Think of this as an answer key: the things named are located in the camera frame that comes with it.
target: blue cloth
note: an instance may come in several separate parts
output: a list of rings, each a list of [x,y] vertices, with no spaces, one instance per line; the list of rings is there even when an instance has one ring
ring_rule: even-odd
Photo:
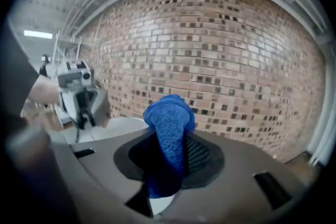
[[[162,155],[160,167],[146,175],[150,198],[168,197],[180,188],[184,176],[183,136],[195,129],[191,108],[177,94],[149,105],[143,119],[156,130]]]

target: floor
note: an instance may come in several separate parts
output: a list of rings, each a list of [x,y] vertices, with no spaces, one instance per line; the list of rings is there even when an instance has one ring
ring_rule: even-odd
[[[290,169],[306,186],[314,183],[318,178],[321,167],[309,165],[310,157],[306,153],[292,159],[286,166]]]

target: black slot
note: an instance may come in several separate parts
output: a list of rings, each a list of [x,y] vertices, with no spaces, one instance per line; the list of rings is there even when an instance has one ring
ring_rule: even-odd
[[[134,211],[153,218],[152,208],[147,197],[147,187],[142,184],[141,189],[125,204]]]
[[[269,172],[259,173],[253,177],[266,195],[273,210],[283,206],[292,198]]]
[[[83,61],[80,62],[80,64],[76,64],[76,66],[77,66],[77,69],[86,68],[86,65],[85,65],[85,63]]]
[[[86,150],[74,152],[74,155],[77,159],[79,159],[79,158],[83,158],[85,156],[91,155],[93,153],[96,153],[96,151],[94,151],[91,148],[87,148]]]

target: black mesh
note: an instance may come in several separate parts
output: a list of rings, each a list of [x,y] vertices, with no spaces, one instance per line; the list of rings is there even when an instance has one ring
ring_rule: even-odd
[[[113,156],[117,168],[129,179],[144,180],[146,173],[164,165],[156,133],[135,138],[118,148]],[[224,167],[220,147],[193,133],[185,135],[185,175],[181,189],[200,188],[213,181]]]
[[[209,161],[210,151],[201,143],[186,136],[186,164],[188,175],[202,169]]]

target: gray surface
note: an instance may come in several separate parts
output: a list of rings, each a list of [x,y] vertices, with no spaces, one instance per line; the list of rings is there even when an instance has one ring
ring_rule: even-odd
[[[75,206],[59,172],[48,133],[39,125],[27,125],[24,119],[10,119],[15,127],[23,127],[5,138],[6,153],[13,167],[30,191],[42,198],[60,218],[74,221]]]
[[[178,192],[161,213],[161,218],[211,223],[224,220],[259,222],[272,212],[266,196],[253,179],[254,173],[265,170],[271,172],[290,195],[295,197],[304,191],[303,184],[289,170],[257,147],[206,132],[195,131],[195,134],[223,149],[224,170],[207,187]],[[124,202],[139,190],[140,183],[126,179],[117,170],[113,153],[120,145],[139,135],[141,132],[72,146],[76,151],[89,147],[97,150],[97,153],[81,158],[81,164],[96,181]]]
[[[118,214],[122,219],[118,222],[125,223],[130,220],[125,220],[127,217],[122,216],[123,213],[145,220],[122,205],[140,189],[141,184],[125,178],[119,172],[114,164],[113,154],[119,146],[143,135],[146,131],[72,145],[75,151],[87,148],[97,151],[80,160],[74,157],[64,139],[61,142],[57,141],[62,139],[61,135],[57,133],[51,135],[62,176],[76,206],[79,206],[81,216],[93,217],[92,214],[94,214],[98,220],[100,217],[96,214],[110,207],[110,216],[115,217],[113,214]],[[294,198],[299,197],[305,190],[303,184],[290,171],[262,150],[206,132],[195,131],[195,134],[216,143],[223,149],[224,170],[219,177],[204,188],[178,192],[172,203],[161,212],[161,216],[158,215],[156,218],[181,222],[260,222],[272,215],[272,209],[266,196],[253,179],[253,174],[265,170],[270,171]]]
[[[116,167],[113,156],[124,143],[147,133],[149,129],[127,135],[88,143],[74,144],[74,152],[91,148],[96,153],[79,159],[88,173],[104,188],[114,192],[123,202],[132,198],[141,187],[141,182],[126,178]]]
[[[285,166],[257,147],[206,132],[195,131],[195,134],[221,146],[225,155],[224,170],[205,188],[177,193],[162,212],[164,219],[259,222],[272,212],[253,179],[254,173],[265,170],[271,172],[290,195],[298,196],[304,191],[303,184]]]
[[[123,205],[96,182],[76,159],[62,135],[49,134],[60,173],[75,203],[81,223],[149,223],[150,219]]]

